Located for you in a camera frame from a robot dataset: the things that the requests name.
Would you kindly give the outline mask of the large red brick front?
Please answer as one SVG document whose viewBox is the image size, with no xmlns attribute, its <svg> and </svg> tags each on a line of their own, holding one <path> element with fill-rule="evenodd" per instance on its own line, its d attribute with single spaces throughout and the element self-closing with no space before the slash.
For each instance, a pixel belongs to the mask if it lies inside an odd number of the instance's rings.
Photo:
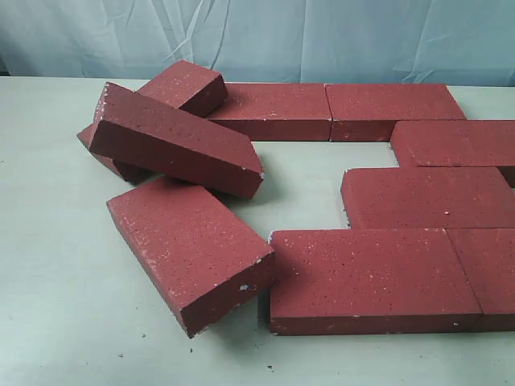
<svg viewBox="0 0 515 386">
<path fill-rule="evenodd" d="M 461 332 L 481 316 L 441 228 L 283 230 L 270 243 L 276 335 Z"/>
</svg>

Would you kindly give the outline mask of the red brick back row left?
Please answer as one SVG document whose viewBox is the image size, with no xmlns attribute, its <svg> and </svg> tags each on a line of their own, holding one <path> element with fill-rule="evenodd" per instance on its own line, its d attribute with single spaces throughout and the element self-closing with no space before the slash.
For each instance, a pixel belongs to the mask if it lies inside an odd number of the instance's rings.
<svg viewBox="0 0 515 386">
<path fill-rule="evenodd" d="M 253 141 L 327 142 L 332 113 L 323 84 L 229 83 L 210 121 Z"/>
</svg>

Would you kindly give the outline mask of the red brick front right edge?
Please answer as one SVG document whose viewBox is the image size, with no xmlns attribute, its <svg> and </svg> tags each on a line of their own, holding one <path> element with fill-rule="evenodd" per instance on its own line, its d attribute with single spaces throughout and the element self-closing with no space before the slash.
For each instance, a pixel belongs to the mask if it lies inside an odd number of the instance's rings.
<svg viewBox="0 0 515 386">
<path fill-rule="evenodd" d="M 470 331 L 513 331 L 514 230 L 449 229 L 447 234 L 482 311 Z"/>
</svg>

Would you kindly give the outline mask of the long red brick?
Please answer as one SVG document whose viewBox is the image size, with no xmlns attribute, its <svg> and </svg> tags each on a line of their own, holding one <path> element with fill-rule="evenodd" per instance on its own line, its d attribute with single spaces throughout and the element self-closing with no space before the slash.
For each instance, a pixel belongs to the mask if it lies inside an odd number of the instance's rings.
<svg viewBox="0 0 515 386">
<path fill-rule="evenodd" d="M 89 149 L 244 199 L 264 179 L 248 136 L 111 82 L 97 102 Z"/>
</svg>

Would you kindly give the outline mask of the white fabric backdrop curtain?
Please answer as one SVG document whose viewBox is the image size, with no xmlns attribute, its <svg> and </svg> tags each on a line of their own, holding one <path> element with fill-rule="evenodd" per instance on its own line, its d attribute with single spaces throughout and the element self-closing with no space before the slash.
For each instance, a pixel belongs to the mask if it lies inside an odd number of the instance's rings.
<svg viewBox="0 0 515 386">
<path fill-rule="evenodd" d="M 178 60 L 228 81 L 514 83 L 511 1 L 4 1 L 13 76 L 147 79 Z"/>
</svg>

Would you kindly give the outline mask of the red brick third row right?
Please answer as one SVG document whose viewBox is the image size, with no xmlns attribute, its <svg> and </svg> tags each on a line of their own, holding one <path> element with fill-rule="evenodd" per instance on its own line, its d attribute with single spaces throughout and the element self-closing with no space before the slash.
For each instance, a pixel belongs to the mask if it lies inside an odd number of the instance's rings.
<svg viewBox="0 0 515 386">
<path fill-rule="evenodd" d="M 514 192 L 495 167 L 356 168 L 340 191 L 352 228 L 514 227 Z"/>
</svg>

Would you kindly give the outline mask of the red brick second row right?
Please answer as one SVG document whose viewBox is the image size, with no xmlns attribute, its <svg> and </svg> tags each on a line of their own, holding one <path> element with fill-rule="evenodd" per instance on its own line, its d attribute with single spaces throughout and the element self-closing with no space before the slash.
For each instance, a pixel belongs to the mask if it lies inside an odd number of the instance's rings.
<svg viewBox="0 0 515 386">
<path fill-rule="evenodd" d="M 513 167 L 514 121 L 400 121 L 390 144 L 400 166 Z"/>
</svg>

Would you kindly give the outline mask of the red brick back row right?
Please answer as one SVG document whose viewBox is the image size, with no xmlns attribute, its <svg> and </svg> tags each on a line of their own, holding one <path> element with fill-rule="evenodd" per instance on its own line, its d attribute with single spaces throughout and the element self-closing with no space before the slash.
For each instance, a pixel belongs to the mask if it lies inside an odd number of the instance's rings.
<svg viewBox="0 0 515 386">
<path fill-rule="evenodd" d="M 444 84 L 327 84 L 332 142 L 387 142 L 399 121 L 464 120 Z"/>
</svg>

